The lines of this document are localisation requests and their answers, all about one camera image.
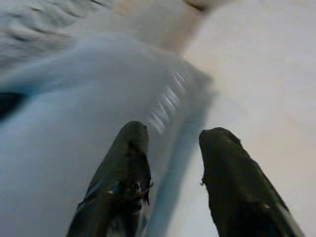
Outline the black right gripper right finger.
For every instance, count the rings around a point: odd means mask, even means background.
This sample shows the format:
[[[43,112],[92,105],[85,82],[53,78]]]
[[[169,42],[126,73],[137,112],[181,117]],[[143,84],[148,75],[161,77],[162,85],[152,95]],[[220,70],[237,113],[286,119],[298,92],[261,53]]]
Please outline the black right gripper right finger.
[[[202,184],[219,237],[305,237],[259,164],[229,130],[199,135]]]

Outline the white quilted mattress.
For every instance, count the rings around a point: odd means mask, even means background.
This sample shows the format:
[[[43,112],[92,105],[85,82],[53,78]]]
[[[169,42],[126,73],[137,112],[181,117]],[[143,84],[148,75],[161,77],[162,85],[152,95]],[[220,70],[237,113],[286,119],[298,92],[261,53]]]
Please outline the white quilted mattress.
[[[316,0],[230,0],[207,15],[184,56],[212,77],[216,95],[179,135],[146,237],[218,237],[198,135],[219,126],[316,237]]]

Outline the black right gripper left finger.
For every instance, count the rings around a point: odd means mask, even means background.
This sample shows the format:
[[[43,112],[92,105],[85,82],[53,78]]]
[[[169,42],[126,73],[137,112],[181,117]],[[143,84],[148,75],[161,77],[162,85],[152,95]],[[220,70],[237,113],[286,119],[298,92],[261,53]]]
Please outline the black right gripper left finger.
[[[145,125],[130,121],[114,139],[78,204],[66,237],[140,237],[152,187]]]

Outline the grey Little Bear pillow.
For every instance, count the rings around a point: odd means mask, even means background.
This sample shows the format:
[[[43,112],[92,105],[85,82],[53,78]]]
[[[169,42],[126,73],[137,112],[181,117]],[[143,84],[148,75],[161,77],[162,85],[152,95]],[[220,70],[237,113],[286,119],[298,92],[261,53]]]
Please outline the grey Little Bear pillow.
[[[174,53],[119,33],[75,40],[0,74],[0,93],[23,96],[0,120],[0,237],[65,237],[126,124],[148,130],[154,203],[179,131],[199,113],[209,82]]]

